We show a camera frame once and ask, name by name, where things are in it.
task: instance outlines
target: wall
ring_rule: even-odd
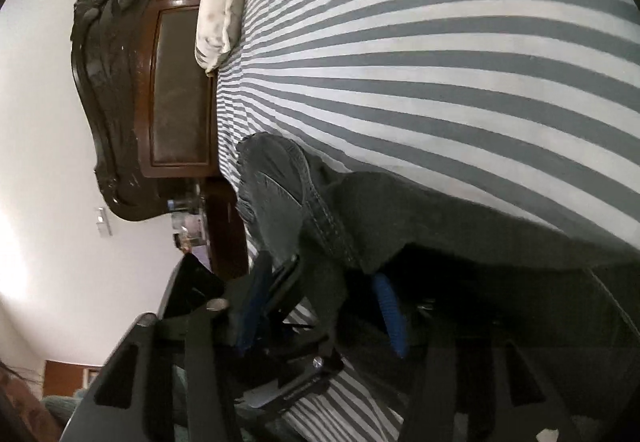
[[[0,9],[0,295],[44,359],[100,365],[132,320],[157,309],[180,258],[167,216],[130,223],[104,205],[70,70],[75,0]]]
[[[44,377],[44,359],[36,354],[7,315],[0,303],[0,360],[23,377],[33,381],[32,389],[39,396]]]

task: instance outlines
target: mattress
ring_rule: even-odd
[[[633,0],[246,0],[220,169],[237,187],[236,144],[271,131],[336,170],[640,248],[639,62]],[[287,419],[313,441],[401,427],[349,366]]]

